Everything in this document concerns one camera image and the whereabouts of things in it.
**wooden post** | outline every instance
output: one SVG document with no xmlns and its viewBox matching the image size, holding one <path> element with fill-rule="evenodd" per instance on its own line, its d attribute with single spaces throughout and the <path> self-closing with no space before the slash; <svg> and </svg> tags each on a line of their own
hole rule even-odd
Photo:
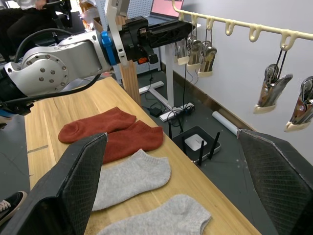
<svg viewBox="0 0 313 235">
<path fill-rule="evenodd" d="M 125 17 L 117 16 L 116 24 L 117 25 L 125 24 Z M 127 94 L 130 95 L 130 97 L 137 104 L 141 105 L 136 66 L 133 61 L 129 61 L 128 63 L 129 63 L 128 67 L 124 67 L 123 65 L 119 64 L 122 74 L 124 90 L 127 92 Z"/>
</svg>

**person's hand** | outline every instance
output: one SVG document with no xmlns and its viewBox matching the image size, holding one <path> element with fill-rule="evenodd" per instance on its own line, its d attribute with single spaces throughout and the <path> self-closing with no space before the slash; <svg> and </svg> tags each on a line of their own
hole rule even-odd
<svg viewBox="0 0 313 235">
<path fill-rule="evenodd" d="M 36 9 L 41 11 L 44 8 L 44 5 L 47 4 L 46 0 L 36 0 Z"/>
</svg>

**red sock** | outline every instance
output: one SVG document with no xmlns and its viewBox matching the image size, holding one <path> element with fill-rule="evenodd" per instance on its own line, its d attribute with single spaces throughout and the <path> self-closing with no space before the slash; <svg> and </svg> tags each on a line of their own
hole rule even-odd
<svg viewBox="0 0 313 235">
<path fill-rule="evenodd" d="M 126 130 L 108 134 L 103 164 L 125 158 L 141 148 L 144 151 L 157 149 L 162 143 L 162 127 L 150 127 L 138 121 Z"/>
<path fill-rule="evenodd" d="M 73 143 L 98 133 L 124 130 L 136 121 L 136 116 L 112 108 L 104 113 L 65 125 L 58 135 L 62 143 Z"/>
</svg>

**pegboard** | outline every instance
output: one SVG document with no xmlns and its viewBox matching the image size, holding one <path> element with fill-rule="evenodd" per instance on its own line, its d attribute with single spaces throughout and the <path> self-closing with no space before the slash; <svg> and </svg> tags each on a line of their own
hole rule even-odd
<svg viewBox="0 0 313 235">
<path fill-rule="evenodd" d="M 153 0 L 130 0 L 127 17 L 133 18 L 137 16 L 149 16 L 152 2 Z M 101 24 L 103 26 L 103 29 L 106 30 L 108 28 L 108 22 L 107 22 L 105 11 L 104 11 L 106 0 L 96 0 L 96 3 L 97 3 L 99 15 L 100 15 Z M 157 69 L 158 71 L 160 71 L 161 65 L 160 65 L 159 49 L 154 48 L 153 51 L 157 54 L 159 62 L 153 65 L 150 65 L 150 70 Z M 135 65 L 136 65 L 137 74 L 149 71 L 149 66 L 147 63 L 139 65 L 136 62 Z M 114 71 L 115 71 L 116 79 L 119 82 L 121 82 L 122 78 L 121 78 L 121 72 L 120 72 L 119 66 L 114 66 Z"/>
</svg>

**gray sock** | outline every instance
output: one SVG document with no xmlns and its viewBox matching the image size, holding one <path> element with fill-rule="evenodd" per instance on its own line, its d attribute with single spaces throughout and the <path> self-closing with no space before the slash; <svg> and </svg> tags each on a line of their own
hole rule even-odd
<svg viewBox="0 0 313 235">
<path fill-rule="evenodd" d="M 101 171 L 92 210 L 101 210 L 159 188 L 170 177 L 168 158 L 152 157 L 140 149 L 121 164 Z"/>
<path fill-rule="evenodd" d="M 210 218 L 195 199 L 179 194 L 152 211 L 109 225 L 98 235 L 201 235 Z"/>
</svg>

